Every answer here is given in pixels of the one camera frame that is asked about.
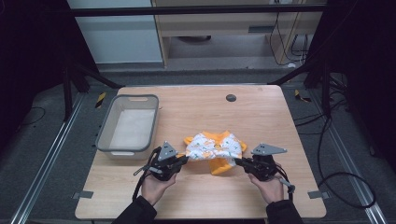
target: floor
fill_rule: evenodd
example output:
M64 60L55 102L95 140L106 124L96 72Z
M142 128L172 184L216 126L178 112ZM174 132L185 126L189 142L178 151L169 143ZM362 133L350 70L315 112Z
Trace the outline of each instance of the floor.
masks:
M293 53L301 53L297 50L302 48L303 42L303 38L297 39ZM276 64L263 35L212 36L209 41L174 38L166 67L137 66L133 71L104 71L103 75L128 85L266 83L286 75L293 67L303 63L300 56L294 56L291 52L290 57L295 62ZM344 80L342 75L335 76ZM320 87L306 90L303 80L304 74L282 86L296 124L306 120L302 118L308 115L320 113ZM74 91L73 99L80 102L76 104L80 112L77 121L69 124L70 127L64 127L62 123L61 86L42 92L35 98L35 107L9 145L13 153L1 164L0 223L8 223L13 217L31 223L83 223L74 217L77 200L71 199L71 196L83 188L95 152L95 138L109 101L104 101L102 109L94 108L94 104L102 91L106 91L108 98L116 94L115 90L93 79L89 81L92 89L88 94ZM312 102L308 104L297 100L294 95L297 89L302 97L310 98ZM343 95L335 93L332 99L335 105L343 100ZM328 208L325 218L307 219L305 222L396 223L396 215L392 212L396 210L393 202L396 198L393 189L396 175L384 160L370 155L364 135L353 116L347 113L347 105L337 106L332 117L332 126L322 142L321 162L325 174L348 171L364 176L375 189L377 204L370 209L356 209L332 196L324 201ZM318 133L323 124L324 119L320 118L310 125L297 128L318 182L321 177L316 156L320 139ZM59 130L64 130L66 139L57 138ZM43 181L35 179L36 174L41 175ZM371 199L367 186L354 178L337 177L330 183L354 203Z

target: orange and white cloth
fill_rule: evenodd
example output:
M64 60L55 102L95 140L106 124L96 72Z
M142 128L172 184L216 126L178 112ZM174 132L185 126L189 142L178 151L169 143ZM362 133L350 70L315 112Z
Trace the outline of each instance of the orange and white cloth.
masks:
M247 145L233 133L201 132L194 137L184 138L186 156L191 161L209 160L212 175L219 175L235 166L233 158L242 158Z

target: metal rail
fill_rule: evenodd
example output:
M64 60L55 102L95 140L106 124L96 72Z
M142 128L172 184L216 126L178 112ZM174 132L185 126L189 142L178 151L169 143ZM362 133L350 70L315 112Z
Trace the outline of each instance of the metal rail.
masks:
M313 102L316 104L317 108L319 111L321 111L321 106L319 103L319 96L316 92L310 91L311 95L313 96ZM350 157L349 153L347 152L347 148L343 143L343 140L339 133L337 132L336 128L334 125L331 124L329 128L329 132L332 138L332 142L334 143L334 148L335 151L338 155L338 158L340 159L341 163L344 166L344 169L352 173L354 175L362 176L361 171L359 170L358 166L355 164L355 162L352 160ZM357 178L349 178L350 182L358 195L360 201L362 204L368 204L373 200L373 195L368 188L367 185L365 185L363 182L358 181ZM373 224L386 224L388 223L384 214L381 211L381 208L379 207L378 203L375 203L373 206L370 208L366 208L365 212L367 214L367 217L370 219L371 223Z
M44 159L40 169L35 176L35 180L33 181L32 185L28 189L27 193L25 194L20 206L18 207L17 211L14 213L13 217L11 218L12 224L22 224L25 223L27 218L32 211L33 206L35 205L35 201L38 198L41 190L44 187L44 184L50 174L53 164L56 162L58 158L59 152L64 144L64 140L66 139L67 135L73 123L76 119L78 111L80 110L82 101L84 99L85 94L79 93L77 99L74 104L74 111L70 116L68 121L65 121L62 125L58 135L56 136L54 142L52 143L51 148L49 149L49 153L47 154L46 159Z

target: person's arm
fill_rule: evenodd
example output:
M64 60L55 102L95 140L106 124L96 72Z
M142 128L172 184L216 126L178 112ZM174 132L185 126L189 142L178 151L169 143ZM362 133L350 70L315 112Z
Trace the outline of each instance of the person's arm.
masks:
M142 195L137 197L118 217L113 224L147 224L151 223L157 211L154 204L158 202L165 190L176 183L176 174L168 181L161 181L152 175L145 178L142 184Z
M113 221L113 224L151 223L155 216L157 211L154 207L143 196L139 196Z
M278 178L270 181L260 181L253 174L248 174L251 183L256 185L264 200L268 203L266 208L269 224L300 224L300 217L294 203L284 200L283 185Z

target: black metal frame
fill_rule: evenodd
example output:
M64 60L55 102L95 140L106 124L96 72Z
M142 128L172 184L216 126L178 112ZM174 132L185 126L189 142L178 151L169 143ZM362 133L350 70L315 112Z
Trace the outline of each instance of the black metal frame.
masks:
M316 12L316 11L330 11L335 9L346 8L347 3L340 2L339 4L290 4L290 5L240 5L240 6L196 6L196 7L121 7L121 8L89 8L89 9L70 9L70 10L48 10L45 11L46 17L51 16L72 16L72 17L104 17L104 16L141 16L141 15L173 15L173 14L216 14L216 13L271 13L271 12ZM56 39L52 40L54 45L58 45L58 49L63 51L62 45ZM327 46L331 44L331 41L327 40ZM330 103L329 97L325 96L329 94L329 81L330 69L328 63L326 62L326 51L328 48L320 48L318 52L315 52L315 57L309 57L305 64L280 78L279 80L268 83L269 85L282 85L286 81L293 77L300 75L303 72L308 72L311 69L318 68L318 66L323 66L321 74L316 75L314 80L316 82L311 82L309 85L313 86L313 83L317 83L320 79L320 75L323 75L323 96L322 96L322 106L324 112L327 116L330 116ZM111 82L99 74L84 68L81 65L72 63L72 59L65 56L65 52L60 52L60 55L66 57L64 62L67 64L64 66L64 102L65 102L65 116L64 120L68 120L72 112L72 99L71 99L71 88L70 88L70 75L68 74L69 68L75 68L80 72L94 77L97 80L103 82L111 88L121 88L122 85ZM88 83L80 83L83 86L83 91L88 91Z

